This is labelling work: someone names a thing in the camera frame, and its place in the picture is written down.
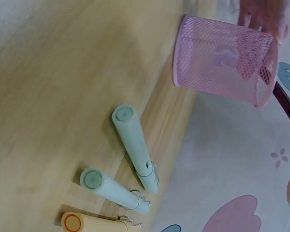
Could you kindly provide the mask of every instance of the pink mesh pen holder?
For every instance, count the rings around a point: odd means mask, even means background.
[[[274,89],[277,58],[269,33],[186,15],[176,39],[174,84],[262,108]]]

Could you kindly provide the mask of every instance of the blue flower pattern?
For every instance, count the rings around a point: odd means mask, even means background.
[[[284,62],[279,63],[278,78],[283,86],[290,91],[290,65]]]
[[[181,232],[182,228],[180,227],[180,225],[171,225],[168,226],[167,228],[165,228],[162,232]]]

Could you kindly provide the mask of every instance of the wooden table surface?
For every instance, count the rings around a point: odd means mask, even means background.
[[[212,17],[217,0],[201,0]],[[172,83],[172,50],[187,2],[0,0],[0,232],[62,231],[64,211],[115,218],[149,230],[166,190],[195,91]],[[133,104],[159,193],[141,215],[79,186],[96,167],[140,188],[111,123]]]

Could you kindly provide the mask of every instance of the pen clip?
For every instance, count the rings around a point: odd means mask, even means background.
[[[160,179],[159,179],[159,176],[158,176],[158,167],[157,165],[154,163],[154,162],[151,162],[153,167],[154,167],[154,172],[155,172],[155,175],[156,175],[156,178],[157,178],[157,185],[159,185],[159,182],[160,182]]]
[[[138,189],[131,189],[130,192],[132,192],[132,193],[133,192],[138,192],[141,195],[141,198],[142,198],[143,202],[148,203],[148,206],[150,206],[151,201],[147,201],[146,200],[145,194],[142,191],[140,191]]]
[[[126,215],[118,215],[118,220],[120,221],[126,221],[126,222],[130,222],[132,224],[132,226],[139,226],[141,227],[142,223],[134,223],[134,220]]]

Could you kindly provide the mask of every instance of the play mat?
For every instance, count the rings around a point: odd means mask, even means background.
[[[218,20],[236,23],[234,2],[218,1]],[[290,37],[279,61],[290,97]],[[290,232],[289,177],[290,121],[274,96],[257,110],[200,93],[151,232]]]

